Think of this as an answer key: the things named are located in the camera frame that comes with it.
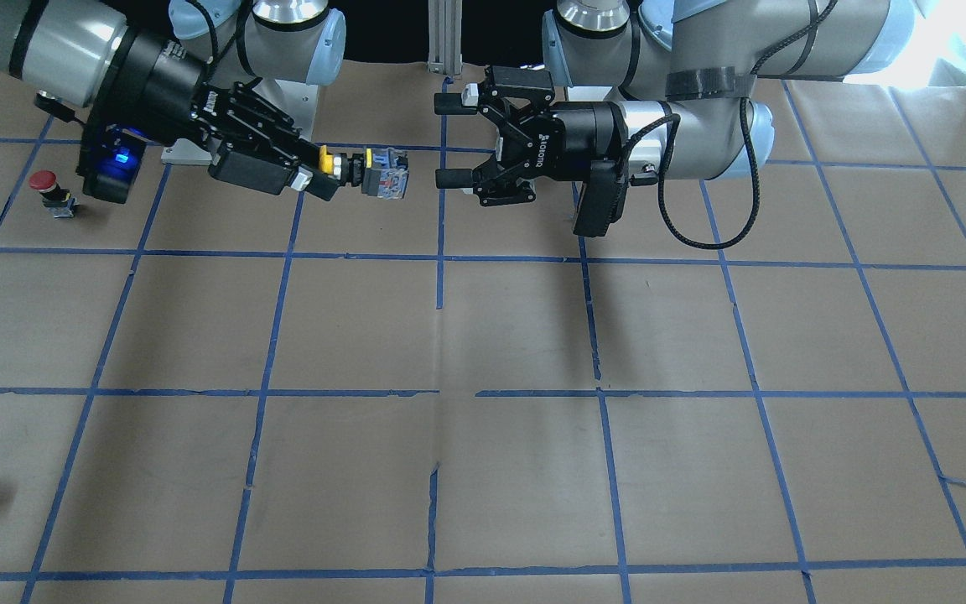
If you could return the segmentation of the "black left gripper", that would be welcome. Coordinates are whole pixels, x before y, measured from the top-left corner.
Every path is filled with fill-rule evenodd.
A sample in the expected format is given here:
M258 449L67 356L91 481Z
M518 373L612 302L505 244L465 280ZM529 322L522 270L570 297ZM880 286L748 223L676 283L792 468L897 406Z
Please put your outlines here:
M460 189L478 196L481 206L534 202L532 180L545 176L559 182L584 182L597 161L617 162L627 141L622 111L610 101L568 101L553 104L553 80L547 70L487 66L479 84L461 93L436 93L438 116L482 114L497 127L525 127L532 138L529 162L508 165L488 159L474 169L434 171L440 189Z

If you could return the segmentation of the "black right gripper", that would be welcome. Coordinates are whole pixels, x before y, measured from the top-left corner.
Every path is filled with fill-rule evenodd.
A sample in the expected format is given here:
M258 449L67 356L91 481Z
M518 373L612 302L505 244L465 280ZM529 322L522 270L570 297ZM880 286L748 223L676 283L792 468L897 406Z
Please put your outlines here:
M184 46L146 29L126 29L96 85L85 125L85 168L104 154L111 125L137 130L158 143L202 143L210 135L208 175L220 182L279 195L284 188L329 201L340 180L319 168L319 146L290 115L235 83L206 85L206 130L192 117L204 91L206 66Z

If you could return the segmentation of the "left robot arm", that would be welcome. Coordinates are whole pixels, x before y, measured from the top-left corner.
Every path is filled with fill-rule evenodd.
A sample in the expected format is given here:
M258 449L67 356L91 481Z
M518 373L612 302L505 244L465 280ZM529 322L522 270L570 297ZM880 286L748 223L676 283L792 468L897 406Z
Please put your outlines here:
M438 169L436 185L503 206L532 202L541 177L579 182L574 234L602 237L630 187L749 177L754 223L775 137L756 82L881 71L916 16L911 1L559 1L541 69L487 66L434 96L437 114L479 114L498 133L493 156Z

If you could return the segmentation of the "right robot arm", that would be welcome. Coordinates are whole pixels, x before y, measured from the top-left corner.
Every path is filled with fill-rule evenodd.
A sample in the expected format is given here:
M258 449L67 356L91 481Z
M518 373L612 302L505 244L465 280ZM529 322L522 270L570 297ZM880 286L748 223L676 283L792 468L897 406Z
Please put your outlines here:
M123 203L144 145L191 142L221 182L329 200L359 186L364 154L309 141L279 81L326 86L344 59L345 17L325 1L175 1L162 37L99 1L0 1L0 71L39 89L61 120L88 108L77 174L85 195Z

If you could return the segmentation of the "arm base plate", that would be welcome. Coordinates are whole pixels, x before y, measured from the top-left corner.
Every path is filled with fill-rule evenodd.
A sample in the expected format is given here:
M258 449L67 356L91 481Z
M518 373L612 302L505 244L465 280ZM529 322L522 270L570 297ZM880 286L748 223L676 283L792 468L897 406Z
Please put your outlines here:
M310 142L319 86L302 81L234 81L195 89L184 121L161 153L165 164L206 167L222 153L264 164L317 172L319 146Z

